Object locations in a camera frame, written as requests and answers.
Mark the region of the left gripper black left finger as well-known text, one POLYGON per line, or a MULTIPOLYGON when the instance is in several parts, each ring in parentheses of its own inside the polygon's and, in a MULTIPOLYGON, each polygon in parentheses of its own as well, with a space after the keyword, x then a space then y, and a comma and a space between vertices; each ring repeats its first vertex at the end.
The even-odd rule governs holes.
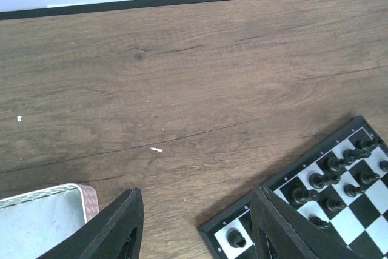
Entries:
POLYGON ((139 258, 144 226, 141 190, 125 190, 41 258, 139 258))

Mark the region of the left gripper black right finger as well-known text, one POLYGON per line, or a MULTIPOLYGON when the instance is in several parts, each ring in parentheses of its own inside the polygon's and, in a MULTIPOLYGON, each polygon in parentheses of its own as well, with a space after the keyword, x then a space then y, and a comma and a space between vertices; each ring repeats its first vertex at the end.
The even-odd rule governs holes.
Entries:
POLYGON ((266 187, 253 190, 250 212, 258 258, 359 258, 266 187))

